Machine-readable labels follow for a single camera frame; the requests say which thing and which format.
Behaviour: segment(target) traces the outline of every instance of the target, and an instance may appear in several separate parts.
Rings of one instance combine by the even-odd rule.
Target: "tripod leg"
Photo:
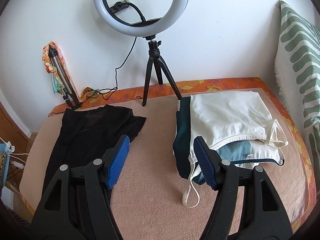
[[[167,64],[165,63],[164,59],[160,56],[159,58],[156,59],[156,61],[159,63],[160,67],[162,68],[162,71],[164,73],[164,75],[167,77],[174,93],[176,94],[178,100],[180,100],[182,98],[181,94],[180,94],[180,91],[177,87],[177,84],[175,83],[170,71],[169,71],[169,68],[167,66]]]
[[[153,60],[153,64],[155,65],[155,70],[156,70],[156,74],[157,74],[157,78],[158,78],[158,83],[159,85],[163,84],[163,80],[162,80],[162,73],[161,73],[161,67],[159,65],[159,62],[155,59]]]
[[[153,57],[149,57],[148,64],[147,64],[147,71],[146,71],[146,79],[144,81],[142,106],[145,106],[147,103],[153,60],[154,60]]]

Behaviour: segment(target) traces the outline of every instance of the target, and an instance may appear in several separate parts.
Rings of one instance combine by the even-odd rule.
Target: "orange floral fabric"
[[[183,93],[194,93],[214,90],[232,90],[232,89],[246,89],[246,88],[262,88],[267,96],[270,98],[272,103],[276,106],[278,111],[281,113],[283,119],[287,123],[293,137],[296,140],[297,146],[300,151],[301,161],[304,164],[305,172],[308,178],[308,192],[309,197],[306,200],[307,208],[302,215],[301,219],[292,225],[293,231],[296,231],[300,225],[306,221],[310,215],[314,206],[316,205],[316,182],[311,165],[310,157],[307,152],[307,148],[302,140],[297,127],[294,125],[291,117],[287,113],[284,106],[280,103],[277,97],[271,92],[267,85],[257,77],[251,78],[224,78],[224,79],[208,79],[208,80],[194,80],[194,81],[183,81],[177,82],[177,86],[180,92]],[[173,95],[174,92],[169,84],[163,85],[152,85],[149,87],[148,98],[163,97]],[[112,97],[105,101],[101,95],[97,95],[95,98],[89,98],[82,106],[81,109],[86,109],[94,106],[103,106],[105,104],[114,104],[120,102],[126,102],[130,100],[142,99],[143,87],[130,88],[125,90],[118,90],[113,93]],[[66,104],[56,106],[52,114],[64,112],[67,108]]]

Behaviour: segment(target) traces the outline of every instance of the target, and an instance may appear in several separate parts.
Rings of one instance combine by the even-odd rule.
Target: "black tripod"
[[[148,44],[149,44],[149,60],[148,60],[148,64],[147,64],[146,79],[144,82],[142,106],[145,106],[147,103],[150,78],[151,78],[151,72],[152,72],[152,65],[155,66],[156,75],[158,78],[159,85],[163,84],[162,73],[161,73],[161,70],[162,70],[164,75],[167,77],[167,79],[168,79],[174,93],[176,94],[178,100],[180,100],[182,98],[182,96],[179,92],[179,89],[177,87],[177,84],[175,83],[175,81],[169,71],[167,64],[165,63],[164,59],[160,55],[160,50],[159,50],[158,46],[161,45],[161,41],[158,41],[158,42],[154,41],[153,39],[155,37],[156,37],[155,35],[145,37],[145,39],[147,41],[149,41],[148,42]]]

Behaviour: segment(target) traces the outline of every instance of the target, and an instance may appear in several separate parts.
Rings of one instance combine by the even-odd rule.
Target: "black cable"
[[[91,96],[89,96],[85,101],[83,101],[82,105],[83,105],[90,97],[93,97],[96,93],[98,93],[97,90],[95,90],[94,93],[93,93]],[[50,114],[63,114],[64,112],[65,112],[65,111],[60,112],[60,113],[51,112]]]
[[[137,13],[138,13],[139,16],[140,16],[140,19],[141,19],[143,22],[146,22],[146,19],[145,19],[145,17],[143,16],[142,12],[139,10],[139,8],[138,8],[135,4],[130,3],[130,2],[120,2],[120,3],[121,3],[121,5],[129,5],[129,6],[131,6],[133,9],[135,9],[135,10],[137,11]]]
[[[115,68],[115,71],[116,71],[116,86],[115,86],[114,88],[104,88],[104,89],[100,89],[100,90],[95,90],[94,93],[93,93],[91,96],[89,96],[82,104],[84,104],[90,97],[94,96],[94,95],[96,94],[96,92],[97,92],[98,94],[102,95],[102,97],[103,97],[104,100],[108,100],[108,99],[112,96],[112,94],[118,90],[117,70],[120,69],[120,68],[122,68],[122,67],[124,66],[124,64],[127,62],[127,59],[129,58],[129,56],[130,56],[130,54],[131,54],[131,52],[132,52],[132,50],[133,50],[133,47],[134,47],[134,45],[136,44],[136,41],[137,41],[137,37],[134,38],[134,42],[133,42],[132,47],[131,47],[131,49],[130,49],[130,51],[129,51],[129,54],[128,54],[127,57],[125,58],[125,60],[124,60],[124,62],[122,63],[122,65],[121,65],[120,67]],[[108,98],[105,98],[104,95],[110,93],[111,91],[112,91],[112,93],[108,96]],[[60,113],[51,112],[50,114],[63,114],[64,112],[65,112],[65,111],[60,112]]]
[[[118,90],[117,70],[120,69],[120,68],[122,68],[123,65],[125,64],[125,62],[127,61],[127,59],[129,58],[129,56],[130,56],[130,54],[131,54],[131,52],[132,52],[132,50],[133,50],[133,47],[134,47],[134,45],[136,44],[136,41],[137,41],[137,37],[135,37],[134,42],[133,42],[133,44],[132,44],[132,47],[131,47],[131,49],[130,49],[130,52],[129,52],[129,54],[127,55],[127,57],[125,58],[125,60],[124,60],[124,62],[122,63],[122,65],[121,65],[120,67],[117,67],[117,68],[115,69],[115,71],[116,71],[116,86],[115,86],[114,88],[104,88],[104,89],[100,89],[100,90],[98,91],[98,93],[99,93],[100,95],[102,95],[102,97],[103,97],[104,100],[108,100],[108,99],[112,96],[112,94]],[[113,92],[108,96],[107,99],[105,99],[104,95],[110,93],[111,91],[113,91]]]

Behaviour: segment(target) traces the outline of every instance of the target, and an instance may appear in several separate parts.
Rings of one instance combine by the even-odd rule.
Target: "green and white striped blanket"
[[[290,116],[297,125],[320,190],[320,31],[280,1],[281,29],[275,71]]]

